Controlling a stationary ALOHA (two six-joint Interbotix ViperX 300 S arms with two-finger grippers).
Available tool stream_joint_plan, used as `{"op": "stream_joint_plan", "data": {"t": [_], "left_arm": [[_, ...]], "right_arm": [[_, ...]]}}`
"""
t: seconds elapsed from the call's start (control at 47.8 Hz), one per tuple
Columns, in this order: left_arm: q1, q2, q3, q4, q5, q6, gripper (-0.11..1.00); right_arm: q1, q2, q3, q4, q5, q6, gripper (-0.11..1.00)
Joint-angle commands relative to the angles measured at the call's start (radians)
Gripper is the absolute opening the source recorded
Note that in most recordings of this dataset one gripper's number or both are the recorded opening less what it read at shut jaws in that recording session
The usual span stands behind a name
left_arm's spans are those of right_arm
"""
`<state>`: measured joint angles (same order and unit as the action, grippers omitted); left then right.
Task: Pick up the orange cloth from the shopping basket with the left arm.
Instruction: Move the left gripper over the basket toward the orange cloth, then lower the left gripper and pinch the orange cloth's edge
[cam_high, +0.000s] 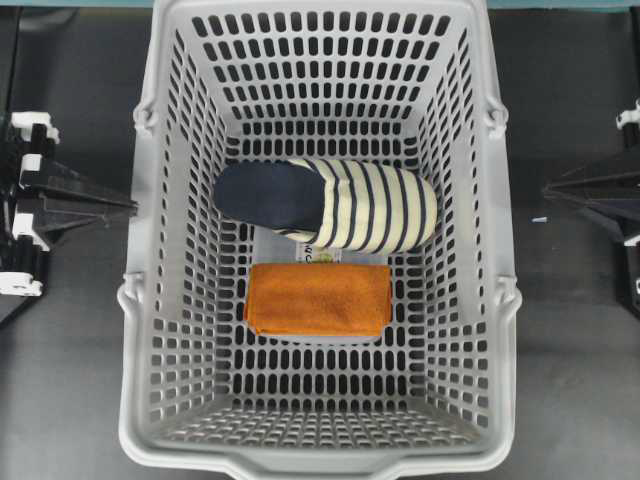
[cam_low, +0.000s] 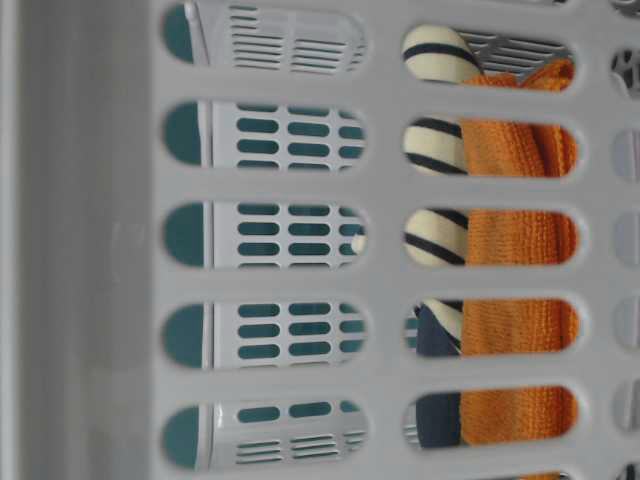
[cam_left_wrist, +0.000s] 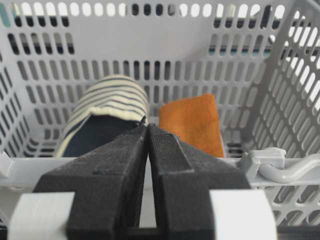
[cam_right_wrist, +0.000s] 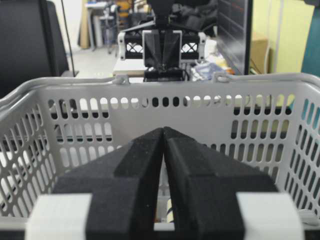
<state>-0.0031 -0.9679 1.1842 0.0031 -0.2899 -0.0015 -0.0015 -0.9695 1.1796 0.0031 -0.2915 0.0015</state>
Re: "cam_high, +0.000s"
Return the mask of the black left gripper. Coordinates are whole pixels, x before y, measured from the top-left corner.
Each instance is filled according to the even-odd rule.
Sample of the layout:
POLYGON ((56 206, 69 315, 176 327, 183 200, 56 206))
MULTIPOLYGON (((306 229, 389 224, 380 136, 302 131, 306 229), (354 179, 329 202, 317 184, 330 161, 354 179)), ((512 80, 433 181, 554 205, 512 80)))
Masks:
POLYGON ((83 227, 127 222, 127 195, 45 157, 59 143, 47 112, 1 114, 1 294, 40 296, 50 246, 83 227), (33 192, 41 195, 37 200, 33 192))

